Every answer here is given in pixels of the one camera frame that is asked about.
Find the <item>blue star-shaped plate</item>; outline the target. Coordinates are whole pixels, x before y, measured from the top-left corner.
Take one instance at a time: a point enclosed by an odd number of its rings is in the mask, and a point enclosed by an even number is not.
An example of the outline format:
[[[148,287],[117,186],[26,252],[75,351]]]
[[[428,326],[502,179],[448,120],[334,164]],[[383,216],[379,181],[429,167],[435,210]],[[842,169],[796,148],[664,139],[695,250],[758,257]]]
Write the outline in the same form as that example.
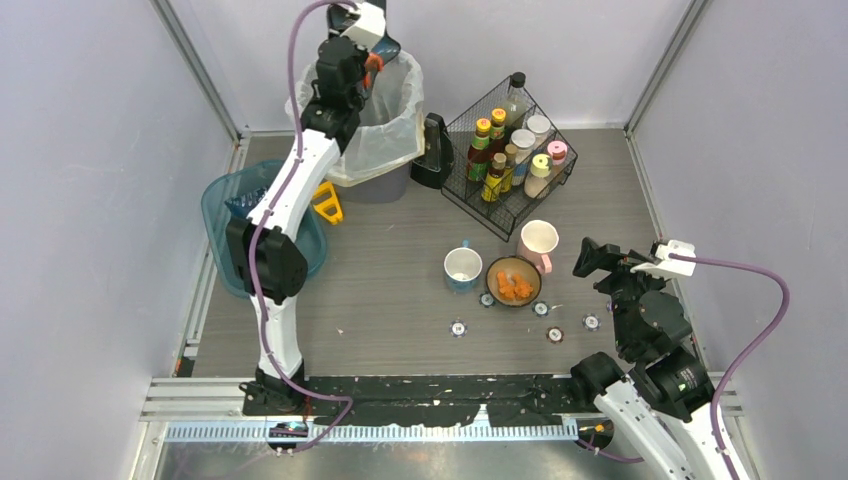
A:
[[[362,3],[362,2],[371,2],[371,3],[374,3],[374,4],[382,4],[385,7],[385,17],[386,17],[386,8],[387,8],[387,2],[386,1],[354,1],[353,6],[355,4]],[[400,46],[400,43],[398,41],[394,40],[389,35],[388,30],[387,30],[387,19],[386,19],[385,36],[374,47],[373,50],[367,50],[367,51],[369,53],[373,52],[373,53],[380,55],[382,57],[382,59],[384,60],[384,65],[389,64],[399,55],[399,53],[401,51],[401,46]]]

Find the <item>brown bowl with nuggets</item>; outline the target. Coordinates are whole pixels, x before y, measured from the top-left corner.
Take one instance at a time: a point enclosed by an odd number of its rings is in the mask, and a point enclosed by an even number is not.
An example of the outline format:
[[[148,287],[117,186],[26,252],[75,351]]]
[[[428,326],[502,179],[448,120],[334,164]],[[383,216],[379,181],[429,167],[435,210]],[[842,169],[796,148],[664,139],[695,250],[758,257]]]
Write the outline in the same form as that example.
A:
[[[535,302],[542,290],[542,276],[527,259],[505,256],[493,261],[484,274],[487,293],[506,307],[525,307]]]

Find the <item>yellow cap sauce bottle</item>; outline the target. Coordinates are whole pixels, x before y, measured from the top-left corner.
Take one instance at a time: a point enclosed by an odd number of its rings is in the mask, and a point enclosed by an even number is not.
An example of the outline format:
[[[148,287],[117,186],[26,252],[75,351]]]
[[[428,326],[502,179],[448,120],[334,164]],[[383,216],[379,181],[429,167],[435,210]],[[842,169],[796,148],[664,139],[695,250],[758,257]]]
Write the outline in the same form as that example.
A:
[[[488,152],[491,156],[501,153],[505,145],[505,120],[507,112],[503,108],[495,108],[491,111],[491,127],[489,130]]]
[[[476,120],[475,132],[467,152],[466,178],[470,182],[480,182],[485,174],[490,130],[491,121],[489,119],[479,118]]]

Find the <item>yellow cap spice jar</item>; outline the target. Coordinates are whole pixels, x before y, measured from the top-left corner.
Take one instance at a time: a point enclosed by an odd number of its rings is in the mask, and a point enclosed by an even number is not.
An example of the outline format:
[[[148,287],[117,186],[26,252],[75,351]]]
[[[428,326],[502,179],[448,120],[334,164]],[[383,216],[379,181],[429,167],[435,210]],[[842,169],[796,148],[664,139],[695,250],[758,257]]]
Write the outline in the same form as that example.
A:
[[[524,193],[530,199],[544,198],[549,191],[551,159],[547,154],[536,154],[529,164],[524,181]]]

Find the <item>dark blue plate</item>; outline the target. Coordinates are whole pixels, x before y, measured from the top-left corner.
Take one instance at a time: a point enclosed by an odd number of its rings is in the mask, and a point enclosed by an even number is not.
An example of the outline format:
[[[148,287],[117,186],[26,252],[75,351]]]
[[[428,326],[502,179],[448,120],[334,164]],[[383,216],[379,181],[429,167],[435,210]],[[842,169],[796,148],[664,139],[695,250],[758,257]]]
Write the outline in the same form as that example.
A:
[[[225,201],[225,206],[234,217],[248,218],[250,212],[259,204],[267,192],[267,187],[242,193]]]

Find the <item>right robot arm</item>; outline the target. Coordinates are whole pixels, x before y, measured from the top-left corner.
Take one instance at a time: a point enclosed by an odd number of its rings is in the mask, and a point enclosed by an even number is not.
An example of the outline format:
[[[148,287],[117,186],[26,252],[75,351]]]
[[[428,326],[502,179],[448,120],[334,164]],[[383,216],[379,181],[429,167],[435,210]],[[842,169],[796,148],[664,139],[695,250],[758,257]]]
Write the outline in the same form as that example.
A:
[[[686,347],[693,329],[667,283],[695,269],[691,244],[657,241],[649,254],[624,252],[586,237],[572,273],[606,277],[594,289],[612,307],[616,354],[592,354],[571,377],[583,402],[596,407],[663,479],[745,479],[726,432],[716,390]]]

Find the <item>glass jar white beads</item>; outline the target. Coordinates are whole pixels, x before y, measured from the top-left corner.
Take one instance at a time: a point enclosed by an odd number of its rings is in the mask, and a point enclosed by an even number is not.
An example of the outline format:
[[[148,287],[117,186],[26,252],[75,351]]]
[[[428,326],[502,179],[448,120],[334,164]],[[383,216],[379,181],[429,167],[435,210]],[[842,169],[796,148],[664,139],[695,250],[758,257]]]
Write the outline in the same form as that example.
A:
[[[535,137],[534,144],[538,147],[548,138],[552,125],[545,115],[535,114],[526,120],[526,129],[533,133]]]

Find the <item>pink cap spice jar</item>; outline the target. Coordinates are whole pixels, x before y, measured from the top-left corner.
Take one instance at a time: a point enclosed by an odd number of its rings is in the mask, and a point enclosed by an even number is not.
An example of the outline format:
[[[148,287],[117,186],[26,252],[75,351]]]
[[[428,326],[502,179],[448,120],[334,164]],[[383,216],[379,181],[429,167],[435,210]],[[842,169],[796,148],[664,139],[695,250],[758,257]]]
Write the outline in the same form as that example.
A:
[[[562,140],[553,140],[547,145],[547,154],[550,157],[551,178],[558,180],[565,170],[569,147]]]

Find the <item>small yellow oil bottle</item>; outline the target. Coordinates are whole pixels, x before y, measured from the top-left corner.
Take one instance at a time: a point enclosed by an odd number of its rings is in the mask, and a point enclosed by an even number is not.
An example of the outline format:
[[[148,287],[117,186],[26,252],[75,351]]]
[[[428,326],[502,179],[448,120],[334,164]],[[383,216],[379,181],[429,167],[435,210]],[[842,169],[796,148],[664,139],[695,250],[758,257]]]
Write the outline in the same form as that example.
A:
[[[513,178],[514,169],[516,167],[517,153],[518,153],[518,148],[512,143],[509,143],[504,148],[503,154],[505,156],[505,167],[504,167],[503,178],[502,178],[502,181],[501,181],[501,193],[502,194],[506,194],[512,188],[512,178]]]

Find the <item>small brown cap bottle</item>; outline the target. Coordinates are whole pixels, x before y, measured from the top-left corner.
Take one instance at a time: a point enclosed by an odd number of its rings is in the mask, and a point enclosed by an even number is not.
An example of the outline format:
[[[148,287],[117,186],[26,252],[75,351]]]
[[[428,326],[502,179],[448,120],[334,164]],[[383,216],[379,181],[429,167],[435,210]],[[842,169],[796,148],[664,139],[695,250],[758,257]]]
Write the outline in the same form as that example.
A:
[[[507,157],[504,153],[495,153],[489,164],[481,191],[483,201],[494,202],[501,192],[501,183],[505,173]]]

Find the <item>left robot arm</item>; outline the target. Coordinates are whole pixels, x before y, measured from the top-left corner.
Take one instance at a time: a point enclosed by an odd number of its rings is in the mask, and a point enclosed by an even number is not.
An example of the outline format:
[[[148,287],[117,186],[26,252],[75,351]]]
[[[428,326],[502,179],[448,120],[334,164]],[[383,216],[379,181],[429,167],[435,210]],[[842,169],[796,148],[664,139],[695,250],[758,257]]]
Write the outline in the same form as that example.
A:
[[[360,125],[360,113],[384,61],[374,46],[340,35],[324,41],[305,105],[290,94],[295,144],[277,177],[244,218],[231,220],[226,239],[255,309],[260,360],[243,384],[246,412],[293,414],[312,393],[305,385],[297,342],[297,297],[307,261],[295,240],[302,217],[329,168]]]

